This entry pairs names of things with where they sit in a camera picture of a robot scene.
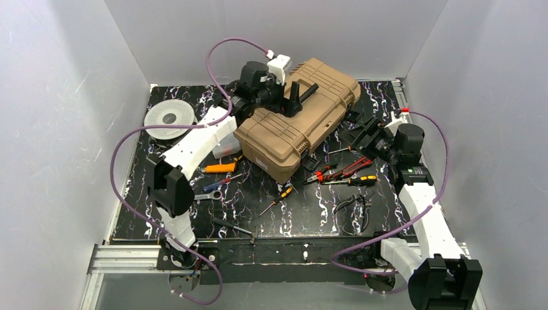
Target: blue screwdriver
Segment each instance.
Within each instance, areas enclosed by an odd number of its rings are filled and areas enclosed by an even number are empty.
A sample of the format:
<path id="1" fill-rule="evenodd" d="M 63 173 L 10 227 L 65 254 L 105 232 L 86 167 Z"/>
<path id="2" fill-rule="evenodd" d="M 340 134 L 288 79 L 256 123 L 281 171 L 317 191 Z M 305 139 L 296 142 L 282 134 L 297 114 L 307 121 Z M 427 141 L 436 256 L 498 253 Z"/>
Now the blue screwdriver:
<path id="1" fill-rule="evenodd" d="M 213 192 L 217 187 L 219 187 L 223 184 L 226 184 L 226 183 L 230 182 L 232 179 L 235 179 L 235 178 L 237 178 L 239 176 L 243 176 L 243 175 L 244 175 L 243 173 L 240 173 L 240 174 L 237 174 L 235 176 L 229 176 L 228 178 L 220 180 L 219 182 L 215 182 L 213 184 L 204 186 L 204 192 Z"/>

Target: hammer head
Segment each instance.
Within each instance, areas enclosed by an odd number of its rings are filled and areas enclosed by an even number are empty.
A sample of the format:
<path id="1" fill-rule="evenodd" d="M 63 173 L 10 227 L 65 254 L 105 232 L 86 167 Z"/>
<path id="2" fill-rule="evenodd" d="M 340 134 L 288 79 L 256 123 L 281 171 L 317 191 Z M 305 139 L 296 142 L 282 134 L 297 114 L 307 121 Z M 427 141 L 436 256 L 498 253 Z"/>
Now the hammer head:
<path id="1" fill-rule="evenodd" d="M 258 236 L 258 229 L 257 229 L 257 226 L 255 226 L 255 230 L 251 232 L 251 239 L 249 240 L 249 242 L 251 244 L 255 244 L 255 239 L 257 239 L 257 236 Z"/>

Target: wrench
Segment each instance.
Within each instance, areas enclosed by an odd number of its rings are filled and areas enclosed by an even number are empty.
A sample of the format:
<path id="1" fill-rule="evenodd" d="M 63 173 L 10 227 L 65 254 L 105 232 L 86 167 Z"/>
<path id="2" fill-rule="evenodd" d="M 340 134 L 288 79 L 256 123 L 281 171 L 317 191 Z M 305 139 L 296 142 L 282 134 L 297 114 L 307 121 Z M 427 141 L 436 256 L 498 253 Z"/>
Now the wrench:
<path id="1" fill-rule="evenodd" d="M 204 199 L 213 199 L 213 200 L 220 200 L 222 198 L 222 192 L 221 191 L 213 191 L 209 194 L 201 194 L 194 196 L 194 200 L 204 200 Z"/>

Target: marble pattern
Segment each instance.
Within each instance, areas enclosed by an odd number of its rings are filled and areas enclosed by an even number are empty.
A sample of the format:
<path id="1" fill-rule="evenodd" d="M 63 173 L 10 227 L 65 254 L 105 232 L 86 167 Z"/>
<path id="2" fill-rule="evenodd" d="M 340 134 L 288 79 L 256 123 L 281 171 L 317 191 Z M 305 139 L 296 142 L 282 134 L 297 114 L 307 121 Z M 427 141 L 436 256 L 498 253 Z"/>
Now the marble pattern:
<path id="1" fill-rule="evenodd" d="M 363 112 L 361 121 L 366 121 L 375 115 L 384 121 L 390 121 L 390 111 L 397 107 L 392 84 L 389 81 L 361 82 L 361 97 L 354 105 L 354 110 Z M 201 119 L 206 110 L 220 94 L 212 86 L 204 87 L 155 87 L 147 107 L 165 100 L 178 98 L 189 102 L 195 109 L 196 116 Z M 353 128 L 352 124 L 343 122 L 339 128 L 316 149 L 313 157 L 324 162 L 339 163 L 339 169 L 357 160 L 360 155 L 356 152 L 340 152 L 331 156 L 326 153 L 347 146 L 339 139 L 339 131 Z M 170 143 L 154 141 L 146 132 L 142 132 L 137 142 L 136 153 L 125 188 L 126 200 L 140 212 L 155 222 L 160 222 L 160 215 L 153 206 L 144 187 L 147 171 L 144 161 L 148 154 L 161 154 L 171 147 Z M 216 160 L 210 154 L 200 165 L 214 163 L 228 163 L 230 158 Z M 367 169 L 358 172 L 360 176 L 376 174 L 379 183 L 375 187 L 359 188 L 345 185 L 320 186 L 317 183 L 301 186 L 311 173 L 299 169 L 288 183 L 295 187 L 295 192 L 281 205 L 274 206 L 265 215 L 257 218 L 276 197 L 282 188 L 261 168 L 248 160 L 242 160 L 236 173 L 246 172 L 244 178 L 236 179 L 221 188 L 223 199 L 220 201 L 196 201 L 191 208 L 191 221 L 197 238 L 225 238 L 242 236 L 238 231 L 219 227 L 211 223 L 211 217 L 216 216 L 227 222 L 237 224 L 245 229 L 260 229 L 262 237 L 294 237 L 294 236 L 344 236 L 363 235 L 371 236 L 374 231 L 390 230 L 403 225 L 409 219 L 405 208 L 399 203 L 394 194 L 394 188 L 388 183 L 386 176 L 387 165 L 380 160 Z M 215 181 L 225 178 L 227 174 L 203 174 L 197 170 L 190 181 L 195 192 L 201 193 L 201 188 Z M 363 213 L 362 206 L 356 203 L 339 211 L 333 217 L 335 206 L 352 194 L 361 193 L 372 195 L 372 206 Z M 363 232 L 362 222 L 366 229 Z M 142 240 L 155 239 L 158 231 L 154 230 L 129 211 L 122 208 L 112 239 Z"/>

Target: tool case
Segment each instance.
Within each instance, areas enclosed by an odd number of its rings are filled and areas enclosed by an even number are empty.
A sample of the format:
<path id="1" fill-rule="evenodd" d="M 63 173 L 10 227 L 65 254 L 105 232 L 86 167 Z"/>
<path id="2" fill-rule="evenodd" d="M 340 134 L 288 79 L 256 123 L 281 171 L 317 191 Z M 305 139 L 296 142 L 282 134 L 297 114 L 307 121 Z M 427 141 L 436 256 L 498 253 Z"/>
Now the tool case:
<path id="1" fill-rule="evenodd" d="M 300 84 L 300 96 L 314 83 L 319 86 L 302 103 L 302 111 L 287 118 L 258 108 L 234 131 L 244 156 L 280 184 L 286 183 L 301 164 L 309 170 L 317 166 L 319 161 L 308 155 L 339 126 L 361 93 L 356 80 L 315 58 L 291 71 L 286 79 L 286 98 L 293 81 Z"/>

